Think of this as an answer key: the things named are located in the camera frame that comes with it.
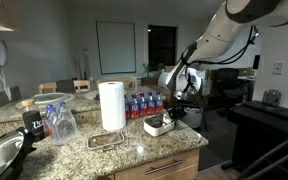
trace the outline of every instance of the plastic water bottle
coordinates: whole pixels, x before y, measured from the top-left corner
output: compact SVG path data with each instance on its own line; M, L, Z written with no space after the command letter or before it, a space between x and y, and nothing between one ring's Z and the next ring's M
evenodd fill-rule
M58 136L56 144L63 144L71 138L78 135L76 121L71 113L71 110L66 107L65 102L60 102L60 110L58 114L58 120L55 123L55 128Z
M130 119L130 107L129 107L129 103L127 100L126 95L124 95L124 100L125 100L125 118L126 119Z
M146 100L144 98L144 93L140 94L139 110L140 110L140 116L141 117L147 116L147 104L146 104Z
M148 92L147 98L147 114L154 115L155 114L155 102L152 96L152 92Z
M132 94L132 101L130 103L130 110L131 110L131 118L132 119L139 118L138 102L136 99L136 94Z
M55 128L55 123L57 122L57 112L55 107L50 107L49 111L47 113L47 117L49 125L49 135L53 141L55 141L56 137L56 128Z
M49 112L50 112L50 109L53 107L52 104L48 104L46 107L45 107L45 114L44 114L44 118L45 118L45 128L46 128L46 131L48 132L48 134L51 136L52 132L51 132L51 129L50 129L50 122L49 122Z
M163 114L163 100L159 91L156 91L155 112L156 114Z

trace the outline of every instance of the water bottle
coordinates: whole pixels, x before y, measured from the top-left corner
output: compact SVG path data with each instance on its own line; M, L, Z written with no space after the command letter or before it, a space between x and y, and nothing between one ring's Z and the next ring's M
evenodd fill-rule
M49 122L49 112L50 112L50 109L53 107L52 104L48 104L46 107L45 107L45 114L44 114L44 118L45 118L45 129L46 131L48 132L48 134L51 136L52 132L51 132L51 129L50 129L50 122Z
M58 140L55 142L55 144L63 144L79 133L75 118L71 113L71 110L66 107L65 102L60 102L59 105L60 109L58 119L54 124L58 137Z
M124 95L124 100L125 100L125 118L126 119L130 119L130 108L129 108L129 103L128 103L128 100L127 100L127 97L126 95Z
M56 141L57 139L57 133L56 133L56 128L55 128L55 123L58 121L57 118L57 111L55 107L51 107L49 108L49 111L47 113L47 117L48 119L48 127L49 127L49 134L51 139L54 141Z
M156 91L155 112L156 114L163 114L163 100L159 91Z
M139 118L138 102L136 99L136 94L132 94L132 101L130 103L130 110L131 110L131 118L132 119Z
M147 98L147 114L154 115L155 114L155 102L152 96L152 92L148 92Z
M45 133L39 108L34 99L26 99L21 104L25 129L34 135L34 142L41 141L45 138Z
M144 98L144 93L140 94L139 110L140 110L140 116L141 117L147 116L147 104L146 104L146 100Z

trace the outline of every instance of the whiteboard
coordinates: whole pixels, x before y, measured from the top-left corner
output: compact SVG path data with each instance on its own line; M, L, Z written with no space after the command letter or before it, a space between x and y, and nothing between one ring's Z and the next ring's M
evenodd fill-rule
M132 23L96 21L102 74L136 72Z

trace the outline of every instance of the pot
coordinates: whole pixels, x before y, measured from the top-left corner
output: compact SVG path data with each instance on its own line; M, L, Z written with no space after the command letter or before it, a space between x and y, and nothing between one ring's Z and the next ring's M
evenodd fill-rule
M26 155L32 152L33 135L23 127L0 137L0 179L16 179Z

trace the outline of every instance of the cabinet drawer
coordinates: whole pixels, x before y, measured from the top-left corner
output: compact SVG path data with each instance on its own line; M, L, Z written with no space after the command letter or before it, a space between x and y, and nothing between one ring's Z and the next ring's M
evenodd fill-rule
M197 165L199 149L193 149L161 160L147 163L135 168L115 173L115 180L154 179L174 173L186 167Z
M198 164L193 166L177 170L173 173L169 173L158 178L154 178L153 180L196 180L198 175Z
M115 180L114 174L110 174L107 176L98 177L98 180Z

